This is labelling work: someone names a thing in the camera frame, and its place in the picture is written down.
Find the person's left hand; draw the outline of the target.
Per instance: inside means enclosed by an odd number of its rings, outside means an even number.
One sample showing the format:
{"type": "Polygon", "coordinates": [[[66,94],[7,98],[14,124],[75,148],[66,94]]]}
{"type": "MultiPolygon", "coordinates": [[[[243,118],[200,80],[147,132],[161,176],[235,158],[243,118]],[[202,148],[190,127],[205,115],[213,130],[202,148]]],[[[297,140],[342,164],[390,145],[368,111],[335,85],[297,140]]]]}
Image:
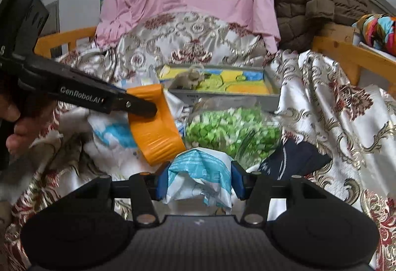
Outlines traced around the person's left hand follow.
{"type": "Polygon", "coordinates": [[[52,120],[56,104],[57,102],[51,101],[38,112],[38,115],[22,117],[18,108],[10,102],[10,99],[6,95],[1,95],[1,119],[15,123],[13,133],[5,141],[11,155],[19,155],[29,148],[40,132],[52,120]]]}

